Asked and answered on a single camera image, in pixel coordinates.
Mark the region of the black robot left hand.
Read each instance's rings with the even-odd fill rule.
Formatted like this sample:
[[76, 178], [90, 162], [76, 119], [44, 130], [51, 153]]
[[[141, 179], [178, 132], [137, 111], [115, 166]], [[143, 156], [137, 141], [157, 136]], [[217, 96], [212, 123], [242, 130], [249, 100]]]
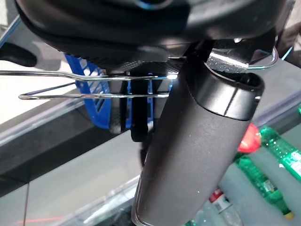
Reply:
[[59, 51], [106, 72], [129, 72], [134, 139], [147, 135], [147, 81], [178, 73], [147, 150], [132, 220], [181, 226], [224, 175], [264, 90], [255, 73], [207, 64], [215, 49], [250, 60], [272, 48], [283, 0], [18, 0], [26, 26]]

